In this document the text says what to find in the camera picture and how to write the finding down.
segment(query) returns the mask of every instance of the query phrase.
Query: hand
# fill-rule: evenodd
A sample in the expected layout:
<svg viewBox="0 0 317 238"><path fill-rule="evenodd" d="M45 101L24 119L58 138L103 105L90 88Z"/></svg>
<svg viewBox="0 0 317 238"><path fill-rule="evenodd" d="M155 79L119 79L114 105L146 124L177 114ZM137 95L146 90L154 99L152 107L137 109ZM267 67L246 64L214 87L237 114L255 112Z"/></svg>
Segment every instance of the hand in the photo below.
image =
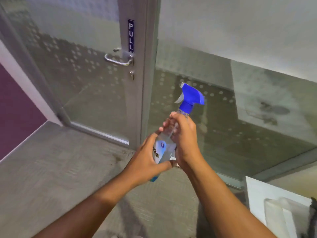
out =
<svg viewBox="0 0 317 238"><path fill-rule="evenodd" d="M176 164L175 160L160 164L156 164L153 160L153 145L159 133L157 131L145 139L120 174L131 181L133 187L146 183L154 176L171 169Z"/></svg>
<svg viewBox="0 0 317 238"><path fill-rule="evenodd" d="M186 119L183 114L172 112L170 118L165 120L159 131L162 132L170 125L175 125L176 122L178 126L171 139L177 145L175 150L176 161L186 171L193 162L202 158L197 144L196 124L189 116Z"/></svg>

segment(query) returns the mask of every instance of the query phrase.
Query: person's right arm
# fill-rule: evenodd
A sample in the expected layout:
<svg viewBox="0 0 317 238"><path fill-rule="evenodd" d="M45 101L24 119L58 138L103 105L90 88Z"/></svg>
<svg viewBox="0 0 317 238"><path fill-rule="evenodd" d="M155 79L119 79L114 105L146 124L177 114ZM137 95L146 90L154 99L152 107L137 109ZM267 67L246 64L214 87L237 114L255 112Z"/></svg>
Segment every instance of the person's right arm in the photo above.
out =
<svg viewBox="0 0 317 238"><path fill-rule="evenodd" d="M177 131L172 136L177 144L176 161L189 177L216 236L218 238L276 238L233 195L204 160L197 144L195 123L190 118L187 120L184 115L175 112L171 114L171 118L164 122L164 127L167 127L170 122L178 122Z"/></svg>

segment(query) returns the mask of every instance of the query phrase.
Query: bottle label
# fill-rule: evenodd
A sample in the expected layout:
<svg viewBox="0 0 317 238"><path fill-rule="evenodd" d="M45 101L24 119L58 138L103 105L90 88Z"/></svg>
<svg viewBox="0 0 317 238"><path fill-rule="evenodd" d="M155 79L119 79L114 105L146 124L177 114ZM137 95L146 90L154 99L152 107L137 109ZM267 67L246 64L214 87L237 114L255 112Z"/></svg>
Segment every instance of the bottle label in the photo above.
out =
<svg viewBox="0 0 317 238"><path fill-rule="evenodd" d="M163 140L157 140L153 146L153 158L155 163L159 163L166 150L166 143Z"/></svg>

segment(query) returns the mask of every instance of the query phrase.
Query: person's right hand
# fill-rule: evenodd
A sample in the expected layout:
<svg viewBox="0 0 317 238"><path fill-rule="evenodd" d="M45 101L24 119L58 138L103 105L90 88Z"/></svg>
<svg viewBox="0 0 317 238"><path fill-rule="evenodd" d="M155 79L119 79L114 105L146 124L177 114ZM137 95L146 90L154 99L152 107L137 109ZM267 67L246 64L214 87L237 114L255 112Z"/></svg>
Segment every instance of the person's right hand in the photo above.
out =
<svg viewBox="0 0 317 238"><path fill-rule="evenodd" d="M170 118L165 120L163 127L160 127L159 130L163 131L176 122L178 126L174 130L171 139L177 145L175 150L176 161L186 171L191 167L191 164L201 158L197 144L196 124L189 116L186 119L183 114L172 112Z"/></svg>

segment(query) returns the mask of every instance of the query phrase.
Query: blue spray nozzle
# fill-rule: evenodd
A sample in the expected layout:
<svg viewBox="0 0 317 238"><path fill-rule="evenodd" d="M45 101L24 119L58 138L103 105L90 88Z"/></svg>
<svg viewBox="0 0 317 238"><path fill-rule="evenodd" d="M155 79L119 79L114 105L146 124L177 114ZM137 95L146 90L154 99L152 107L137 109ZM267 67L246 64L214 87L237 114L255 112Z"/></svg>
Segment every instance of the blue spray nozzle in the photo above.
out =
<svg viewBox="0 0 317 238"><path fill-rule="evenodd" d="M187 114L190 114L190 112L192 111L194 107L194 104L196 103L199 103L202 105L205 104L205 98L200 91L193 88L192 86L189 86L186 83L182 83L180 87L183 90L183 93L175 102L175 103L180 103L181 101L183 101L179 107L180 110L182 110L183 112Z"/></svg>

